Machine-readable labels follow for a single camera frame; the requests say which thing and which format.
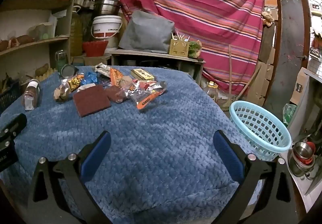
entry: blue wrapper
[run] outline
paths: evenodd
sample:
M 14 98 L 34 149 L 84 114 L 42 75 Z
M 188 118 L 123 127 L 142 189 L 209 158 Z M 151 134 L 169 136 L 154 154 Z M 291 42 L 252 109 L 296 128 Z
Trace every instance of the blue wrapper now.
M 80 82 L 80 86 L 90 84 L 90 83 L 98 84 L 97 73 L 91 72 L 91 71 L 85 73 L 83 80 L 81 80 Z

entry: light blue plastic basket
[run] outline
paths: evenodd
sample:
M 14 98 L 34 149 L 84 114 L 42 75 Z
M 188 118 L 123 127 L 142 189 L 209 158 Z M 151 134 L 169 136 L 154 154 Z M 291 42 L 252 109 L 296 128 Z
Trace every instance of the light blue plastic basket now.
M 264 108 L 247 101 L 235 101 L 229 113 L 230 120 L 256 150 L 259 159 L 272 161 L 291 146 L 287 128 Z

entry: plastic oil bottle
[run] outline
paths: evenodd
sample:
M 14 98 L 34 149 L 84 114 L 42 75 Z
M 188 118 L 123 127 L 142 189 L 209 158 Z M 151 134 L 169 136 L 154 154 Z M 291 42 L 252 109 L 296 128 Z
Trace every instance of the plastic oil bottle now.
M 218 85 L 213 81 L 207 82 L 207 86 L 203 90 L 212 98 L 215 102 L 218 100 Z
M 70 56 L 81 56 L 83 45 L 83 23 L 78 15 L 80 6 L 76 5 L 73 8 L 70 25 Z

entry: blue gripper pad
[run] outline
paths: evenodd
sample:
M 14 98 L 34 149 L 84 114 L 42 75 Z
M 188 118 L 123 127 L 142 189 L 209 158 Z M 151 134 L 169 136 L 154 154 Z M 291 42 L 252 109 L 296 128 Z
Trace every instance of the blue gripper pad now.
M 222 131 L 214 134 L 214 146 L 231 178 L 241 184 L 244 180 L 244 165 L 223 137 Z
M 82 163 L 79 178 L 83 183 L 90 181 L 94 177 L 110 147 L 111 135 L 106 132 Z

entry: red bowl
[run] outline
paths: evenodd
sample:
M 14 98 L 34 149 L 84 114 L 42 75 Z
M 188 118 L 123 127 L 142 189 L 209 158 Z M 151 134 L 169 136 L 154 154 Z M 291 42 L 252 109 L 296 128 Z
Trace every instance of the red bowl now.
M 83 50 L 87 57 L 103 56 L 108 41 L 86 41 L 83 42 Z
M 313 150 L 313 154 L 314 154 L 315 153 L 315 144 L 313 142 L 310 142 L 310 141 L 306 142 L 306 144 L 310 146 L 310 148 Z M 295 152 L 295 156 L 301 163 L 303 163 L 305 165 L 309 165 L 313 160 L 312 158 L 309 158 L 307 160 L 302 159 L 300 156 L 297 155 L 296 152 Z

